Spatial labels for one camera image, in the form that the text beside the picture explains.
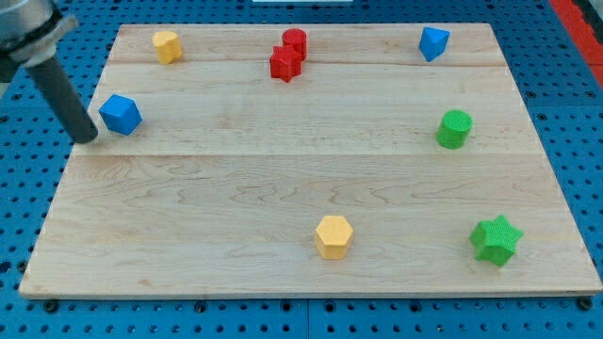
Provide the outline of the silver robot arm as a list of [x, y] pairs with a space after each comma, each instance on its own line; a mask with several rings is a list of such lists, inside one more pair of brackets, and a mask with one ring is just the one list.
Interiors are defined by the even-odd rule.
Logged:
[[52, 58], [57, 43], [79, 22], [64, 15], [54, 0], [1, 0], [1, 82], [20, 67], [31, 68]]

